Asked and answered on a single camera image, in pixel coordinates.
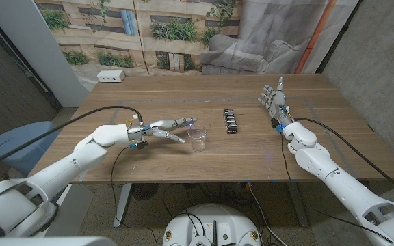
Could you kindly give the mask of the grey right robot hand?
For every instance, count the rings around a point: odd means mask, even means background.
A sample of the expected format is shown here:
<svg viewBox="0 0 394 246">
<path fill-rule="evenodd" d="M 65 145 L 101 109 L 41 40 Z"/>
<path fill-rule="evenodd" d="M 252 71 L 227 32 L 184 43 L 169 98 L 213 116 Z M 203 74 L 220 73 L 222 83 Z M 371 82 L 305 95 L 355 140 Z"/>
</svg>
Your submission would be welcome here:
<svg viewBox="0 0 394 246">
<path fill-rule="evenodd" d="M 294 122 L 294 119 L 289 115 L 289 107 L 283 93 L 283 84 L 284 78 L 280 77 L 276 89 L 266 85 L 261 97 L 258 98 L 258 101 L 268 110 L 272 128 L 275 128 L 279 133 Z"/>
</svg>

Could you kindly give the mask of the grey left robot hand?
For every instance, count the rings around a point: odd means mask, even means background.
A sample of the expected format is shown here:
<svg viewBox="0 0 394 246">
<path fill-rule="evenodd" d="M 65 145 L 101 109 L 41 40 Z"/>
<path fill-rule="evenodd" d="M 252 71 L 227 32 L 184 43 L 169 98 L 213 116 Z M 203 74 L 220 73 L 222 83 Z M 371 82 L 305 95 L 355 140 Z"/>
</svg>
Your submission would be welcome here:
<svg viewBox="0 0 394 246">
<path fill-rule="evenodd" d="M 127 130 L 129 141 L 143 140 L 145 136 L 155 136 L 158 138 L 170 139 L 172 141 L 185 143 L 182 137 L 179 137 L 171 131 L 189 126 L 194 122 L 197 122 L 197 118 L 179 118 L 177 120 L 157 120 L 146 126 L 135 126 Z"/>
</svg>

